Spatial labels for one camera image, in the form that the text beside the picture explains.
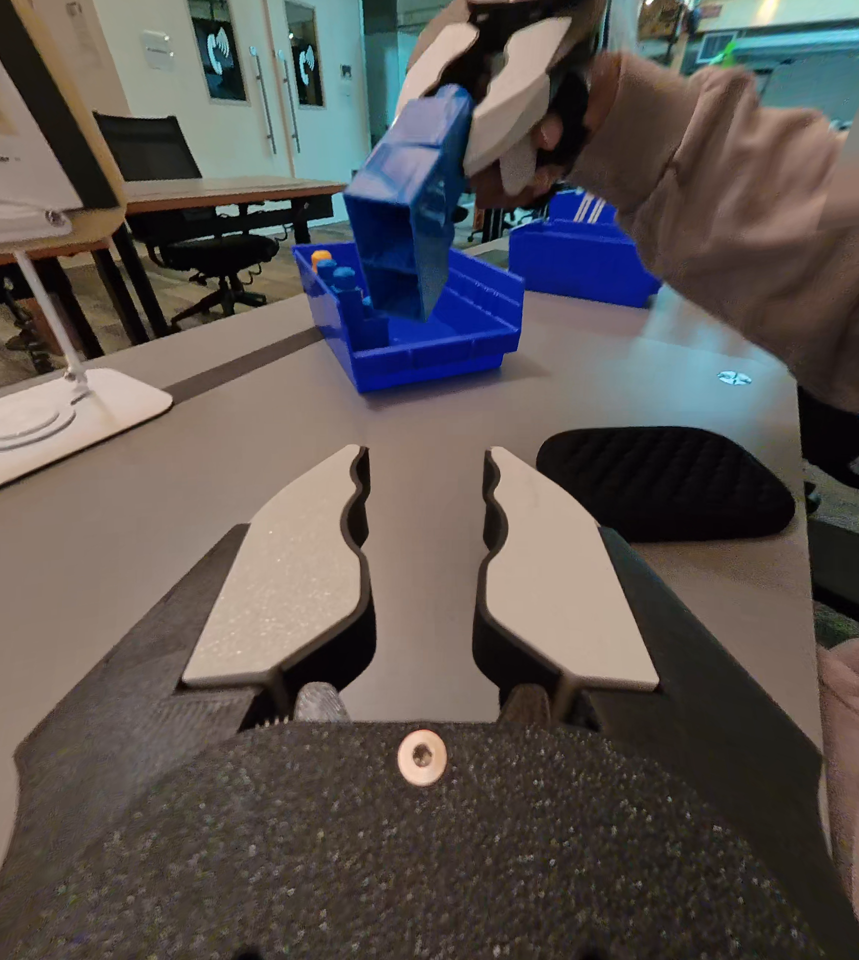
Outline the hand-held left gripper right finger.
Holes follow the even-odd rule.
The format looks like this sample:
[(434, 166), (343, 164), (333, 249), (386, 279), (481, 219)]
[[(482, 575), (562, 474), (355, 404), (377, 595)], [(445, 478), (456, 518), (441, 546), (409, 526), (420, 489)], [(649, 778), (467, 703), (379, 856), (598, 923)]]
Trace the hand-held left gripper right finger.
[(500, 691), (535, 685), (564, 719), (583, 691), (651, 694), (660, 680), (600, 524), (501, 446), (484, 455), (484, 544), (472, 656)]

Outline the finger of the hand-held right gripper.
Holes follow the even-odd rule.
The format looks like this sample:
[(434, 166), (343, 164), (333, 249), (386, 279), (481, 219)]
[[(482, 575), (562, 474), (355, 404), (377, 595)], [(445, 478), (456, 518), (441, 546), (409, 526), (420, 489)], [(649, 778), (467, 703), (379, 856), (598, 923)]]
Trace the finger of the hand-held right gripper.
[(493, 164), (502, 177), (532, 177), (537, 149), (532, 129), (544, 118), (552, 94), (551, 68), (573, 23), (571, 15), (538, 20), (504, 43), (502, 65), (474, 109), (463, 171), (476, 177)]
[(469, 22), (444, 26), (408, 68), (399, 91), (396, 119), (415, 99), (438, 89), (445, 71), (468, 53), (480, 35), (479, 28)]

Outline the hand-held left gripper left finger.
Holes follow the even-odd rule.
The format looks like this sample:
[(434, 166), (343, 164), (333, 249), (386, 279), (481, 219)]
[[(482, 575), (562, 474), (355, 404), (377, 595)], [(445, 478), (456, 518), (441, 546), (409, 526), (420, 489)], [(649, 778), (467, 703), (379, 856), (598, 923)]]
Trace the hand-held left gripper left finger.
[(348, 444), (252, 517), (183, 668), (189, 690), (251, 688), (292, 714), (306, 685), (345, 690), (372, 663), (375, 605), (364, 544), (369, 449)]

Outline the blue two-stud toy block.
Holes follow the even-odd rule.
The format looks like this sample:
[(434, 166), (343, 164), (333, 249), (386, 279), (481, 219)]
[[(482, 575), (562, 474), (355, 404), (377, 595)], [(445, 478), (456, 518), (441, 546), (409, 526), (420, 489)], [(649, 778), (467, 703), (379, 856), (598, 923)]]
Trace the blue two-stud toy block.
[(454, 204), (434, 147), (382, 142), (344, 192), (366, 288), (377, 312), (430, 318), (447, 282)]

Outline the blue plastic bin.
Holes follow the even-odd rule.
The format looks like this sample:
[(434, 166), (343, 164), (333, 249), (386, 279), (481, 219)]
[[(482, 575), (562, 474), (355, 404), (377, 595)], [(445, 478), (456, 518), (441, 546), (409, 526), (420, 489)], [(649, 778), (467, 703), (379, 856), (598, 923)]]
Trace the blue plastic bin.
[(528, 292), (612, 306), (647, 307), (662, 286), (615, 222), (520, 225), (509, 235), (508, 269)]
[[(311, 260), (320, 248), (355, 270), (361, 301), (321, 294)], [(292, 255), (316, 328), (360, 394), (495, 370), (518, 350), (523, 279), (464, 251), (450, 251), (447, 283), (425, 321), (374, 308), (352, 242), (294, 245)]]
[(615, 222), (615, 208), (582, 189), (566, 189), (556, 193), (548, 202), (546, 219), (584, 226), (609, 226)]

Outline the person's right forearm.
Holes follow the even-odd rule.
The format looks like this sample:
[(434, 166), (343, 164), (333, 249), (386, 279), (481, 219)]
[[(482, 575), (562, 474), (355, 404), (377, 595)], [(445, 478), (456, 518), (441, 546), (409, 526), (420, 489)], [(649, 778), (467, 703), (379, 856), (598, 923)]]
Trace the person's right forearm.
[(572, 181), (615, 208), (658, 279), (859, 412), (859, 225), (819, 227), (844, 136), (816, 111), (760, 105), (745, 71), (599, 62), (608, 110)]

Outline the person's right hand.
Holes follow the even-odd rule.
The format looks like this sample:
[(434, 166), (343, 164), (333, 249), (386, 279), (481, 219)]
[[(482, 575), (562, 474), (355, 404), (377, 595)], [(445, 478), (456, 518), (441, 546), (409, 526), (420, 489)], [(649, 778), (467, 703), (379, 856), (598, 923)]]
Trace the person's right hand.
[(615, 104), (623, 59), (621, 52), (604, 51), (580, 69), (567, 72), (547, 114), (530, 131), (537, 153), (534, 174), (515, 193), (504, 187), (498, 164), (476, 174), (470, 184), (479, 208), (531, 209), (567, 181)]

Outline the phone icon door panel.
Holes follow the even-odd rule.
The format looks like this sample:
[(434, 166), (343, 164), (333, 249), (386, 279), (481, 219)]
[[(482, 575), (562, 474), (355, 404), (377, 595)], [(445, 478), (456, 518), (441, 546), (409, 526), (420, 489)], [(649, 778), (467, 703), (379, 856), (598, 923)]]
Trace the phone icon door panel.
[(210, 100), (248, 102), (230, 3), (187, 1), (186, 6)]
[(320, 72), (316, 9), (294, 1), (285, 1), (283, 6), (299, 105), (322, 110), (325, 108), (325, 96)]

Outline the black pad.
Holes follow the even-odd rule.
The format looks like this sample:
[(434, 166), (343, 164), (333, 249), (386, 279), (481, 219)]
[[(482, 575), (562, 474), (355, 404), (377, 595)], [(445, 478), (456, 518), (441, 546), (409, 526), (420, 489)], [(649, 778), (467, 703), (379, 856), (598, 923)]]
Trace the black pad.
[(568, 430), (543, 442), (535, 467), (632, 545), (762, 539), (796, 515), (763, 463), (696, 427)]

